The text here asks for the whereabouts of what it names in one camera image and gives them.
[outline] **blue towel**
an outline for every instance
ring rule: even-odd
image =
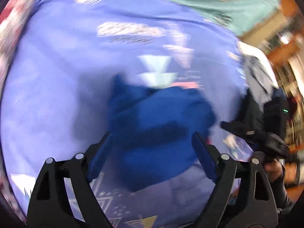
[[[152,89],[114,78],[109,102],[111,135],[90,162],[87,178],[97,178],[113,148],[119,177],[138,191],[175,177],[197,159],[191,135],[203,137],[215,122],[210,104],[196,89]]]
[[[285,91],[284,91],[283,88],[281,88],[281,87],[279,87],[279,88],[273,87],[272,99],[274,99],[276,97],[283,97],[284,99],[287,99],[287,96],[286,96]]]

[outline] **dark sleeve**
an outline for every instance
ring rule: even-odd
[[[270,186],[272,188],[276,206],[278,209],[281,209],[280,212],[278,212],[278,218],[279,220],[282,220],[286,215],[288,215],[294,203],[287,196],[284,180],[282,178],[277,179],[271,183]]]
[[[295,114],[295,112],[297,111],[298,104],[295,101],[295,99],[294,99],[293,96],[288,97],[287,101],[289,103],[289,110],[288,110],[289,117],[290,117],[290,119],[292,119],[293,116],[294,116],[294,114]]]

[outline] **white triangle print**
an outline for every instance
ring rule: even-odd
[[[106,213],[108,207],[110,206],[110,204],[113,200],[113,196],[97,197],[96,199],[97,199],[97,202],[98,202],[99,206],[103,210],[103,212]],[[80,211],[80,208],[78,206],[76,198],[69,199],[69,203],[70,203],[71,207],[75,208],[81,214],[81,211]]]
[[[121,221],[121,218],[109,218],[108,219],[113,226],[113,228],[117,228],[119,222]]]
[[[176,30],[170,31],[169,35],[172,37],[174,44],[181,47],[185,47],[190,39],[190,36],[188,34],[181,33]]]
[[[173,57],[183,68],[187,69],[191,67],[191,62],[193,59],[192,53],[174,52]]]
[[[176,79],[178,73],[164,73],[160,74],[159,81],[157,80],[157,84],[159,88],[168,88],[171,86],[173,81]]]
[[[156,87],[156,75],[157,73],[142,73],[139,74],[140,78],[145,82],[148,87]]]
[[[102,179],[103,179],[104,173],[100,172],[97,178],[95,178],[91,183],[90,187],[93,190],[94,195],[96,196],[99,190],[99,187],[101,185]]]
[[[167,55],[140,55],[139,59],[150,72],[163,73],[166,71],[171,57]]]
[[[34,189],[36,178],[26,174],[11,174],[10,176],[17,188],[29,199]]]

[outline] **blue cloth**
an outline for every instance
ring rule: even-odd
[[[109,130],[108,100],[117,73],[130,85],[196,86],[216,114],[210,141],[230,155],[223,142],[229,133],[218,122],[235,118],[245,91],[237,40],[196,11],[166,0],[37,0],[6,79],[0,115],[6,171],[24,212],[28,179],[35,181],[48,157],[70,159]],[[193,222],[214,188],[196,161],[134,193],[121,184],[115,157],[111,152],[91,183],[114,228],[152,225],[137,221],[151,216],[155,222],[148,228]],[[74,216],[82,220],[72,188],[66,189]]]
[[[283,88],[273,87],[273,92],[272,92],[272,98],[271,99],[274,99],[276,97],[283,97],[284,99],[287,99],[286,93],[285,93]]]
[[[192,134],[191,143],[193,149],[196,152],[197,158],[199,159],[199,162],[204,169],[206,177],[215,183],[218,178],[218,175],[216,174],[217,162],[211,157],[206,147],[195,133]]]
[[[114,78],[109,102],[110,138],[90,163],[87,178],[97,178],[106,148],[116,148],[120,178],[131,191],[171,179],[197,159],[192,133],[206,138],[215,122],[210,104],[196,89],[152,89]]]

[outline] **white geometric pattern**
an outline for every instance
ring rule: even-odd
[[[194,52],[194,49],[186,48],[190,35],[182,33],[178,24],[166,24],[170,28],[167,30],[167,37],[171,44],[164,45],[164,48],[171,52],[173,58],[180,66],[185,69],[190,68]]]
[[[122,218],[109,218],[108,220],[110,221],[111,225],[113,228],[117,228],[119,222],[121,221]]]
[[[177,77],[177,73],[164,73],[171,60],[166,55],[140,55],[138,58],[150,72],[139,74],[148,87],[167,88]]]
[[[106,213],[106,211],[107,211],[108,207],[110,206],[114,197],[113,196],[107,196],[107,197],[97,197],[96,196],[98,194],[98,190],[101,185],[103,176],[104,176],[104,173],[101,172],[99,174],[99,176],[90,183],[90,187],[92,188],[92,191],[94,193],[94,196],[96,197],[96,200],[97,200],[99,206],[101,207],[103,212]],[[64,182],[65,182],[65,185],[68,186],[73,192],[73,198],[69,198],[69,203],[70,203],[71,207],[73,207],[76,211],[78,211],[79,215],[82,216],[80,208],[77,203],[77,200],[75,198],[71,180],[69,178],[65,178]]]
[[[34,189],[36,178],[26,174],[11,174],[11,180],[29,200]]]

